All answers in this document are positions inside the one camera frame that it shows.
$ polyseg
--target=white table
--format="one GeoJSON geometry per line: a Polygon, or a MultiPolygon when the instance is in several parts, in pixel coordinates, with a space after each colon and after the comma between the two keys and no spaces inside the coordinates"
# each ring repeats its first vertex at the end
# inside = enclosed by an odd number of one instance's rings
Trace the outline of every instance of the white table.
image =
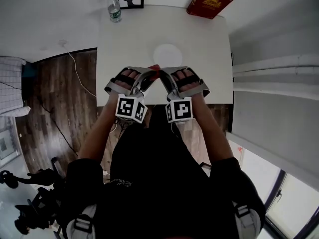
{"type": "MultiPolygon", "coordinates": [[[[179,48],[184,66],[203,78],[211,93],[208,104],[232,104],[233,80],[226,20],[188,15],[186,9],[147,5],[144,9],[122,11],[122,21],[112,23],[102,12],[96,68],[97,106],[109,95],[108,81],[126,66],[148,67],[154,64],[155,48],[170,43],[179,48]]],[[[145,104],[167,104],[167,92],[160,79],[150,87],[145,104]]]]}

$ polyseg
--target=wooden floor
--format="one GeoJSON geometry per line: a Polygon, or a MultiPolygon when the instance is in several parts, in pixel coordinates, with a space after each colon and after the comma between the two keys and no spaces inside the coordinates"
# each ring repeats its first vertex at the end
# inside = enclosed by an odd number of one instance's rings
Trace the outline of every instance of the wooden floor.
{"type": "MultiPolygon", "coordinates": [[[[73,56],[83,85],[95,94],[96,50],[78,52],[73,56]]],[[[58,157],[57,168],[65,175],[68,163],[75,160],[76,155],[52,122],[50,114],[41,107],[37,97],[42,98],[46,109],[53,109],[52,117],[76,152],[80,150],[102,108],[97,108],[95,97],[81,87],[69,55],[35,63],[34,67],[38,70],[38,75],[33,84],[33,95],[26,101],[31,111],[27,116],[16,118],[22,151],[31,173],[40,168],[51,168],[51,158],[58,157]]],[[[226,131],[229,105],[209,106],[219,125],[226,131]]],[[[188,121],[179,125],[179,129],[196,161],[207,162],[207,153],[197,122],[188,121]]],[[[107,141],[101,163],[107,172],[110,171],[112,153],[120,133],[121,128],[118,126],[107,141]]]]}

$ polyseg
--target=water bottle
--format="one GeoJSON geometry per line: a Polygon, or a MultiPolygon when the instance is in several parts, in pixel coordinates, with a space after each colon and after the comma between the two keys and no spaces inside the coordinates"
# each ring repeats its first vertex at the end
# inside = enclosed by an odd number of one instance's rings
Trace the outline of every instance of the water bottle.
{"type": "Polygon", "coordinates": [[[108,11],[112,22],[121,21],[121,8],[118,0],[108,0],[108,11]]]}

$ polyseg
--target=book cover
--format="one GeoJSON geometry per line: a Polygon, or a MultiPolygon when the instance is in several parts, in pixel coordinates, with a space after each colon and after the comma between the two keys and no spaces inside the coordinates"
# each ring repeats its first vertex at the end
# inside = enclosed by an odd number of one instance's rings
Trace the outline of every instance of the book cover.
{"type": "Polygon", "coordinates": [[[187,13],[209,19],[215,18],[233,0],[192,0],[187,13]]]}

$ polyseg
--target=shoulder strap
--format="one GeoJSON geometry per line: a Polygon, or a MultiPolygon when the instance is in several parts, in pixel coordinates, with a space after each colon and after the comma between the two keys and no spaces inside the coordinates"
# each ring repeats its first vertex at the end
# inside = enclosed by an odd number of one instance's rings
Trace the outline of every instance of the shoulder strap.
{"type": "Polygon", "coordinates": [[[238,205],[233,202],[235,220],[239,239],[255,239],[260,233],[260,218],[258,213],[249,209],[247,205],[238,205]]]}
{"type": "Polygon", "coordinates": [[[93,225],[93,217],[96,212],[96,204],[90,205],[71,220],[66,228],[68,239],[95,239],[95,228],[93,225]]]}

